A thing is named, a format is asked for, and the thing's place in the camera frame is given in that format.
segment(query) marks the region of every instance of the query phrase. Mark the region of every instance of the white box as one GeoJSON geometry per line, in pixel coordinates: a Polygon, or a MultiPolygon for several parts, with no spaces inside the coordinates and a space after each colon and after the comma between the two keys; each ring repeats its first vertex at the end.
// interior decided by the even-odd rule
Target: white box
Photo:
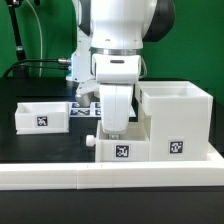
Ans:
{"type": "Polygon", "coordinates": [[[139,82],[136,99],[149,161],[206,159],[212,96],[190,82],[139,82]]]}
{"type": "Polygon", "coordinates": [[[95,162],[143,162],[149,158],[149,139],[142,123],[130,122],[119,140],[109,140],[98,121],[95,162]]]}
{"type": "Polygon", "coordinates": [[[18,103],[15,113],[18,135],[69,131],[69,103],[18,103]]]}

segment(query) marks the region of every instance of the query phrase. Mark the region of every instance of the black panel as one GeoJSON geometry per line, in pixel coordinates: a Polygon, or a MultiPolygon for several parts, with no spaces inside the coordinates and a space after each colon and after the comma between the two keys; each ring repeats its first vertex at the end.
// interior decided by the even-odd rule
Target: black panel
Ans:
{"type": "Polygon", "coordinates": [[[175,20],[173,0],[158,0],[152,23],[143,41],[157,42],[172,29],[175,20]]]}
{"type": "Polygon", "coordinates": [[[0,223],[222,224],[223,190],[200,187],[0,192],[0,223]]]}
{"type": "Polygon", "coordinates": [[[90,35],[90,12],[91,0],[79,0],[82,6],[82,21],[79,28],[87,35],[90,35]]]}

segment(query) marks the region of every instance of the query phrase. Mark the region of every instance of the small white box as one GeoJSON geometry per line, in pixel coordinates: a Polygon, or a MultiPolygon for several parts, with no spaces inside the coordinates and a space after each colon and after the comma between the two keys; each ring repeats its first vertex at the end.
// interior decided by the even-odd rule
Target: small white box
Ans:
{"type": "Polygon", "coordinates": [[[149,159],[150,142],[142,123],[130,122],[119,140],[109,140],[98,121],[96,162],[144,162],[149,159]]]}
{"type": "Polygon", "coordinates": [[[69,103],[18,103],[15,113],[18,135],[69,131],[69,103]]]}

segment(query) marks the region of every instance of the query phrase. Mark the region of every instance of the large white box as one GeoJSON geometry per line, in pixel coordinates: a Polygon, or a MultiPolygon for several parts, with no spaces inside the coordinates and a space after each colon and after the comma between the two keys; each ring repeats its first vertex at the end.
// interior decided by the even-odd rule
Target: large white box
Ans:
{"type": "Polygon", "coordinates": [[[149,161],[206,159],[213,98],[190,82],[139,82],[149,161]]]}

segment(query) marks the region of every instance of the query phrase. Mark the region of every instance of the cable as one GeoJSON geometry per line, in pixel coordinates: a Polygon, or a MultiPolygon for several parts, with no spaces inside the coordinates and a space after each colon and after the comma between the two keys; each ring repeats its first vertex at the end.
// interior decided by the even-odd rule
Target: cable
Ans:
{"type": "Polygon", "coordinates": [[[142,76],[139,76],[139,79],[145,78],[148,74],[147,67],[146,67],[146,64],[145,64],[145,60],[144,60],[143,57],[142,57],[142,65],[143,65],[143,69],[144,69],[144,74],[142,76]]]}
{"type": "MultiPolygon", "coordinates": [[[[30,3],[29,0],[26,0],[28,5],[30,6],[30,8],[32,9],[35,17],[36,17],[36,20],[37,20],[37,25],[38,25],[38,28],[39,28],[39,33],[40,33],[40,59],[42,60],[43,59],[43,32],[42,32],[42,27],[41,27],[41,23],[40,23],[40,19],[37,15],[37,12],[36,10],[34,9],[33,5],[30,3]]],[[[42,77],[42,68],[41,66],[43,65],[43,62],[40,62],[40,72],[39,72],[39,77],[42,77]]]]}
{"type": "Polygon", "coordinates": [[[52,63],[58,63],[58,61],[59,61],[59,59],[25,59],[25,60],[21,60],[21,61],[18,61],[16,63],[14,63],[12,66],[22,65],[22,64],[28,63],[28,62],[52,62],[52,63]]]}
{"type": "MultiPolygon", "coordinates": [[[[69,66],[59,66],[59,67],[48,67],[48,66],[34,66],[34,65],[22,65],[23,67],[26,68],[44,68],[44,69],[57,69],[57,70],[69,70],[69,66]]],[[[5,71],[5,73],[3,74],[3,78],[8,78],[9,73],[14,69],[14,68],[19,68],[21,67],[21,65],[14,65],[11,66],[9,69],[7,69],[5,71]]]]}

